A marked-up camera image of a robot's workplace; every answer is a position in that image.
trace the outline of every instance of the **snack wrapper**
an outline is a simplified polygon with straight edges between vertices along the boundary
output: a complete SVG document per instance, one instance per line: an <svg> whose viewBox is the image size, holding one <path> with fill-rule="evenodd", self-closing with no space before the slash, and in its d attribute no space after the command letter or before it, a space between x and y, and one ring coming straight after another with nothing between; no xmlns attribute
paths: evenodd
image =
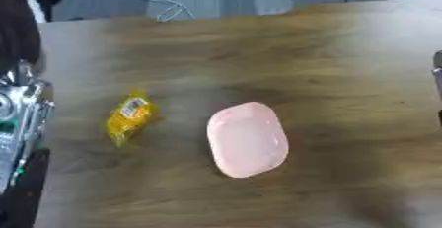
<svg viewBox="0 0 442 228"><path fill-rule="evenodd" d="M117 147L122 147L130 137L144 127L153 117L153 105L141 90L132 91L107 122L107 131Z"/></svg>

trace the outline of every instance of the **dark cloth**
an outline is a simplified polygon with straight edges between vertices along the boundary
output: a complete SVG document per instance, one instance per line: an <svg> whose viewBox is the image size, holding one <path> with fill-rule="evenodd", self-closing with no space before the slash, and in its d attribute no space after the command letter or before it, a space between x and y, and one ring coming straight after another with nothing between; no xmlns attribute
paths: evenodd
<svg viewBox="0 0 442 228"><path fill-rule="evenodd" d="M27 0L0 0L0 76L20 59L35 64L41 41Z"/></svg>

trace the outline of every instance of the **pink bowl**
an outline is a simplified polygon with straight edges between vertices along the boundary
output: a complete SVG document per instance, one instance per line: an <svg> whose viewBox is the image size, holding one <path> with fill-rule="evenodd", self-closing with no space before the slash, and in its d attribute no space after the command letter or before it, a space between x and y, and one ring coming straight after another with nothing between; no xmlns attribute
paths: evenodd
<svg viewBox="0 0 442 228"><path fill-rule="evenodd" d="M251 102L216 113L207 135L218 168L233 178L247 178L278 167L288 154L287 137L276 113Z"/></svg>

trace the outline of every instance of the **wood grain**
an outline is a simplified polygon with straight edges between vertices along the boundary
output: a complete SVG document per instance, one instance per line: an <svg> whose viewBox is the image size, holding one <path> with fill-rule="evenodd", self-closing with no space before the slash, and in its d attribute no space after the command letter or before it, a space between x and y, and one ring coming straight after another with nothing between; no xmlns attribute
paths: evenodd
<svg viewBox="0 0 442 228"><path fill-rule="evenodd" d="M36 227L438 227L441 1L43 25L58 108ZM104 123L138 87L164 119L116 149ZM291 153L234 180L215 167L206 124L248 101L276 110Z"/></svg>

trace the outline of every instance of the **barcode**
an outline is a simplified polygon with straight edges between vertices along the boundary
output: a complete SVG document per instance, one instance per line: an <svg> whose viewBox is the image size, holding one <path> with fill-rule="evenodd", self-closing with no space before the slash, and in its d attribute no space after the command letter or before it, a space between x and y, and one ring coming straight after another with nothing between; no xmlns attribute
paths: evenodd
<svg viewBox="0 0 442 228"><path fill-rule="evenodd" d="M147 102L142 99L133 99L126 103L122 108L121 113L126 117L133 117L137 109L146 105Z"/></svg>

